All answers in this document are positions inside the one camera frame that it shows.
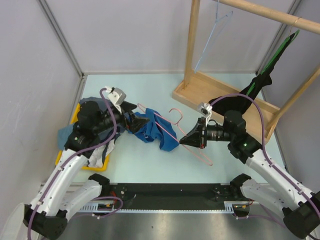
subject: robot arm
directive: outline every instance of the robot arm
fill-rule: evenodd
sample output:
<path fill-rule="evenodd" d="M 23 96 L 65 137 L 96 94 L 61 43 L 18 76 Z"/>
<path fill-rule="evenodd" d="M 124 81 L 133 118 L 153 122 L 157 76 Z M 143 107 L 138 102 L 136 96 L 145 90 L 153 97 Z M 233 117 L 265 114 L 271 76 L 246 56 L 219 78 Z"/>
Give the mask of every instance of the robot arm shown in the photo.
<path fill-rule="evenodd" d="M 307 201 L 308 198 L 320 210 L 320 192 L 313 193 L 272 161 L 272 158 L 266 159 L 263 146 L 246 132 L 246 121 L 240 112 L 227 111 L 223 125 L 209 125 L 211 106 L 202 103 L 198 111 L 204 117 L 198 118 L 195 127 L 180 140 L 181 144 L 203 149 L 207 146 L 207 141 L 230 142 L 230 153 L 259 173 L 271 188 L 260 185 L 245 174 L 233 179 L 230 183 L 232 186 L 246 198 L 255 200 L 276 213 L 298 238 L 304 239 L 320 224 L 314 206 Z"/>
<path fill-rule="evenodd" d="M 126 94 L 122 90 L 106 87 L 106 91 L 118 126 L 135 133 L 149 121 L 148 118 L 134 115 L 132 110 L 137 105 L 124 101 Z M 77 118 L 78 122 L 74 124 L 59 163 L 38 195 L 29 205 L 25 205 L 23 223 L 28 227 L 32 221 L 31 229 L 49 240 L 59 238 L 68 221 L 86 203 L 97 197 L 108 196 L 110 192 L 109 179 L 93 174 L 81 188 L 66 195 L 76 174 L 87 164 L 93 148 L 100 144 L 99 134 L 114 127 L 111 113 L 108 110 L 101 111 L 94 101 L 84 102 Z"/>

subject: yellow tray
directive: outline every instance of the yellow tray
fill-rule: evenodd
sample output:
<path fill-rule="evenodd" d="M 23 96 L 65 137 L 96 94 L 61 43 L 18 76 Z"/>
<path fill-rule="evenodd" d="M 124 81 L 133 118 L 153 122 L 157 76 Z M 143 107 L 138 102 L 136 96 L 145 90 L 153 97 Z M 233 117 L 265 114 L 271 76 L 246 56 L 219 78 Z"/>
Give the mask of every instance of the yellow tray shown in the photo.
<path fill-rule="evenodd" d="M 76 121 L 78 121 L 78 118 L 77 118 L 77 114 L 79 112 L 79 109 L 80 109 L 80 104 L 78 103 L 76 108 L 75 108 L 75 111 L 74 111 L 74 114 L 72 116 L 72 119 L 70 121 L 70 124 L 74 124 Z M 62 151 L 60 150 L 59 153 L 58 153 L 58 156 L 56 156 L 56 159 L 55 159 L 55 165 L 57 165 L 60 161 L 60 158 L 61 158 L 61 155 L 62 155 Z M 108 166 L 108 162 L 109 162 L 109 154 L 105 157 L 105 160 L 104 160 L 104 163 L 103 163 L 103 166 L 101 168 L 98 168 L 98 167 L 88 167 L 88 166 L 83 166 L 82 169 L 84 170 L 92 170 L 92 171 L 97 171 L 97 172 L 103 172 L 105 170 L 107 170 L 107 166 Z"/>

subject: transparent hanger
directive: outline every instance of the transparent hanger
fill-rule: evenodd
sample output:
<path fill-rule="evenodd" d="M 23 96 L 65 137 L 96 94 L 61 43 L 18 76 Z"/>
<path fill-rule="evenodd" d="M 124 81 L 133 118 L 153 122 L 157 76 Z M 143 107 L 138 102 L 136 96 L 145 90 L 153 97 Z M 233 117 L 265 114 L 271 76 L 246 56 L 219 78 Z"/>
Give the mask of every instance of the transparent hanger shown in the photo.
<path fill-rule="evenodd" d="M 203 49 L 203 51 L 202 51 L 202 53 L 201 53 L 201 56 L 200 56 L 198 62 L 196 63 L 196 65 L 195 65 L 194 73 L 196 73 L 196 72 L 198 71 L 198 68 L 200 67 L 202 61 L 203 61 L 203 60 L 207 57 L 207 55 L 208 55 L 207 47 L 208 47 L 209 42 L 210 42 L 210 40 L 211 40 L 211 38 L 212 38 L 212 36 L 213 36 L 213 34 L 214 34 L 214 31 L 215 31 L 215 29 L 216 29 L 217 24 L 218 24 L 222 19 L 229 17 L 229 18 L 225 21 L 225 23 L 222 25 L 222 28 L 220 29 L 220 31 L 218 32 L 218 34 L 214 37 L 213 42 L 212 42 L 212 44 L 211 44 L 210 47 L 212 47 L 212 45 L 215 43 L 216 39 L 218 38 L 218 36 L 219 36 L 220 33 L 222 32 L 222 30 L 225 28 L 225 26 L 227 25 L 227 23 L 229 22 L 229 20 L 231 19 L 232 15 L 233 15 L 233 13 L 234 13 L 234 11 L 231 11 L 231 12 L 227 13 L 226 15 L 218 18 L 218 6 L 219 6 L 219 0 L 218 0 L 218 2 L 216 3 L 215 21 L 214 21 L 213 28 L 212 28 L 212 30 L 211 30 L 211 33 L 210 33 L 210 36 L 209 36 L 208 40 L 206 41 L 206 44 L 205 44 L 205 47 L 204 47 L 204 49 Z"/>

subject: blue cloth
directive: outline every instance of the blue cloth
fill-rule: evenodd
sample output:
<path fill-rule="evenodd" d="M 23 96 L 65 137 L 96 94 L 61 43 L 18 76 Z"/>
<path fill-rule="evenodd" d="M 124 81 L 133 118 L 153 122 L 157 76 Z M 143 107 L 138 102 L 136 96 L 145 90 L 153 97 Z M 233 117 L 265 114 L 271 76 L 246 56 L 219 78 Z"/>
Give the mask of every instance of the blue cloth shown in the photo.
<path fill-rule="evenodd" d="M 147 117 L 150 121 L 144 125 L 137 133 L 134 135 L 144 141 L 145 143 L 153 142 L 155 139 L 160 140 L 160 149 L 170 152 L 175 149 L 179 143 L 173 139 L 168 133 L 161 129 L 161 127 L 157 126 L 156 123 L 160 124 L 165 130 L 167 130 L 172 136 L 177 138 L 175 131 L 173 130 L 171 123 L 166 120 L 158 117 L 154 113 L 157 113 L 155 110 L 147 108 L 145 110 L 145 114 L 141 114 L 136 112 L 136 116 Z"/>

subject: wooden rod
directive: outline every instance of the wooden rod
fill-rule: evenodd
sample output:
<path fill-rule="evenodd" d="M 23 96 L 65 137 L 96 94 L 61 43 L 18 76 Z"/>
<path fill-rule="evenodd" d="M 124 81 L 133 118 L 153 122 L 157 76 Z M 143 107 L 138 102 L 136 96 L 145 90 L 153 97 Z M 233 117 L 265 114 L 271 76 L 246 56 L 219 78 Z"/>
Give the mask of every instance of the wooden rod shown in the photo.
<path fill-rule="evenodd" d="M 189 33 L 188 33 L 188 44 L 186 47 L 183 88 L 185 88 L 189 84 L 190 78 L 191 78 L 192 59 L 194 56 L 194 49 L 195 49 L 199 9 L 200 9 L 200 0 L 192 0 Z"/>
<path fill-rule="evenodd" d="M 219 0 L 219 3 L 320 35 L 320 23 L 318 22 L 299 18 L 297 16 L 245 0 Z"/>
<path fill-rule="evenodd" d="M 273 116 L 268 123 L 266 129 L 270 129 L 283 114 L 294 104 L 294 102 L 301 96 L 301 94 L 320 76 L 320 65 L 315 68 L 313 73 L 304 81 L 303 84 L 292 94 L 292 96 L 286 101 L 282 108 Z"/>

